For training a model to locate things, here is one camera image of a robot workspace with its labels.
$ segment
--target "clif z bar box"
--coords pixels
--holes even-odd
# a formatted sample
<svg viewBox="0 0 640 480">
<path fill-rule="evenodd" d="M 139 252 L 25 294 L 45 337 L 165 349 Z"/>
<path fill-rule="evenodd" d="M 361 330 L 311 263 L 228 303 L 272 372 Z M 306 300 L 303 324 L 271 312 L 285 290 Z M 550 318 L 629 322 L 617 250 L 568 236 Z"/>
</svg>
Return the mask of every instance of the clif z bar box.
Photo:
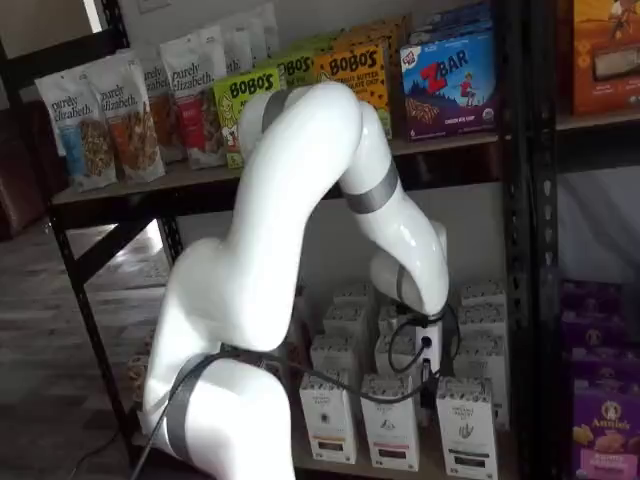
<svg viewBox="0 0 640 480">
<path fill-rule="evenodd" d="M 346 370 L 322 370 L 349 384 Z M 356 434 L 347 392 L 333 383 L 305 374 L 300 386 L 302 410 L 316 460 L 356 463 Z"/>
<path fill-rule="evenodd" d="M 410 140 L 490 130 L 498 92 L 490 30 L 400 52 Z"/>
<path fill-rule="evenodd" d="M 498 480 L 491 382 L 442 378 L 436 403 L 447 475 Z"/>
</svg>

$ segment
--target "purely elizabeth granola bag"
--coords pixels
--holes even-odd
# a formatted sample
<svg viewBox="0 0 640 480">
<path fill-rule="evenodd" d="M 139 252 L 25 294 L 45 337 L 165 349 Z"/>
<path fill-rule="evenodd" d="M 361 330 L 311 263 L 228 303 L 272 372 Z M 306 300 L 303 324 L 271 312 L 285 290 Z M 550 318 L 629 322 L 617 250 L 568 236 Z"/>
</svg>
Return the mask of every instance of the purely elizabeth granola bag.
<svg viewBox="0 0 640 480">
<path fill-rule="evenodd" d="M 215 80 L 227 75 L 220 26 L 164 43 L 160 53 L 178 105 L 189 165 L 224 165 L 224 141 L 211 88 Z"/>
<path fill-rule="evenodd" d="M 82 191 L 114 183 L 111 139 L 85 67 L 40 78 L 36 86 L 62 140 L 72 184 Z"/>
<path fill-rule="evenodd" d="M 100 99 L 126 179 L 150 182 L 164 175 L 142 65 L 135 52 L 92 63 L 87 76 Z"/>
<path fill-rule="evenodd" d="M 160 156 L 165 165 L 187 158 L 180 137 L 178 108 L 157 46 L 135 49 L 147 85 L 153 125 L 156 127 Z"/>
</svg>

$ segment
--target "white wall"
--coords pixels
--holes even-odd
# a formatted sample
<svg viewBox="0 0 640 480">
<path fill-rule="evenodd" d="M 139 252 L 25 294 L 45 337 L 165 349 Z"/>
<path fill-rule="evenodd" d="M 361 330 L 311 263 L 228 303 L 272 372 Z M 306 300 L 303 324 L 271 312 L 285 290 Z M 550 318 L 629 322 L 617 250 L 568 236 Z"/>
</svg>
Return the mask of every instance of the white wall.
<svg viewBox="0 0 640 480">
<path fill-rule="evenodd" d="M 429 11 L 471 0 L 275 0 L 280 41 L 292 40 L 337 28 L 356 25 L 386 15 L 404 14 L 415 8 Z M 121 1 L 132 45 L 161 43 L 227 15 L 250 10 L 266 0 L 172 0 L 171 5 L 145 14 L 134 0 Z"/>
<path fill-rule="evenodd" d="M 424 190 L 410 196 L 430 218 L 447 228 L 454 286 L 504 276 L 500 184 Z M 204 236 L 224 237 L 230 222 L 231 213 L 224 212 L 183 217 L 178 224 L 187 245 Z M 344 200 L 320 203 L 307 224 L 300 265 L 316 312 L 341 283 L 368 278 L 373 251 L 373 244 L 358 230 Z"/>
</svg>

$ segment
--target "product label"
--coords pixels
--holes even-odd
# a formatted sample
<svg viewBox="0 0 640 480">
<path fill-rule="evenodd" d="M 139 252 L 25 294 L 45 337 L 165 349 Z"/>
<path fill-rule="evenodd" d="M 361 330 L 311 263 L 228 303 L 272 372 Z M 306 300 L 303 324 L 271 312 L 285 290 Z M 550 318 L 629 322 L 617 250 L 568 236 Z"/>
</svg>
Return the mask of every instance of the product label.
<svg viewBox="0 0 640 480">
<path fill-rule="evenodd" d="M 370 44 L 351 49 L 318 55 L 314 59 L 317 81 L 333 80 L 344 83 L 358 99 L 373 106 L 385 134 L 391 138 L 389 91 L 386 80 L 385 51 L 380 44 Z"/>
<path fill-rule="evenodd" d="M 239 168 L 244 164 L 238 137 L 238 121 L 244 106 L 258 93 L 283 88 L 286 88 L 286 83 L 282 71 L 277 67 L 258 68 L 250 73 L 219 80 L 213 85 L 230 168 Z"/>
</svg>

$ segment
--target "gray band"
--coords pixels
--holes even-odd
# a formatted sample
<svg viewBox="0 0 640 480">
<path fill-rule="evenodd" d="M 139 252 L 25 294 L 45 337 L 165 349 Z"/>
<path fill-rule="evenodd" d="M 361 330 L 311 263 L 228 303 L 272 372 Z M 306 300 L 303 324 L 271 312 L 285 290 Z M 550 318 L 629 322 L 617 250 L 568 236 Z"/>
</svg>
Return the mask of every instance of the gray band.
<svg viewBox="0 0 640 480">
<path fill-rule="evenodd" d="M 387 170 L 387 173 L 375 187 L 364 193 L 352 194 L 342 192 L 342 195 L 352 212 L 358 214 L 373 213 L 387 204 L 393 192 L 396 191 L 397 186 L 398 171 L 396 170 L 395 163 L 391 161 L 389 163 L 389 170 Z"/>
<path fill-rule="evenodd" d="M 404 282 L 404 276 L 407 274 L 407 269 L 402 265 L 398 265 L 398 275 L 396 276 L 396 296 L 398 300 L 406 304 L 404 297 L 402 296 L 402 282 Z"/>
<path fill-rule="evenodd" d="M 191 461 L 189 447 L 187 446 L 187 409 L 189 408 L 189 401 L 191 400 L 193 390 L 196 388 L 202 372 L 204 372 L 209 364 L 203 365 L 202 368 L 194 371 L 182 384 L 180 384 L 180 381 L 204 357 L 205 354 L 200 354 L 187 360 L 182 368 L 180 368 L 171 386 L 173 400 L 171 400 L 171 405 L 167 410 L 167 439 L 169 440 L 169 445 L 173 453 L 186 461 Z"/>
<path fill-rule="evenodd" d="M 267 128 L 275 122 L 278 115 L 284 110 L 284 104 L 289 98 L 289 94 L 292 90 L 278 90 L 267 100 L 267 104 L 264 106 L 264 112 L 262 113 L 262 133 L 267 131 Z"/>
</svg>

